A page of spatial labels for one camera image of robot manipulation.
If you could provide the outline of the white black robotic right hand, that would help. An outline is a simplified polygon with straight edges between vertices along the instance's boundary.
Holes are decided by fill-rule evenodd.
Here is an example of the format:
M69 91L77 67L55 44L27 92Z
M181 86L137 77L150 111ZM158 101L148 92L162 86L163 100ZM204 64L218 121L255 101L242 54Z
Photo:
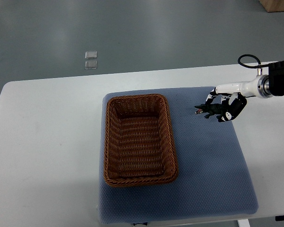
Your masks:
M221 105L226 108L218 117L219 122L234 120L247 104L247 98L270 98L268 75L258 75L252 81L232 82L217 85L207 96L205 101L209 105L221 95Z

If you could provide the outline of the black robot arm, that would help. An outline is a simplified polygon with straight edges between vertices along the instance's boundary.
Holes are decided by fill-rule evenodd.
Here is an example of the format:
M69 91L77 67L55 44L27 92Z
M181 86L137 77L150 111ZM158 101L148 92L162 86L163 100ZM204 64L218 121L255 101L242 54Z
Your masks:
M284 96L284 61L268 64L269 92L273 96Z

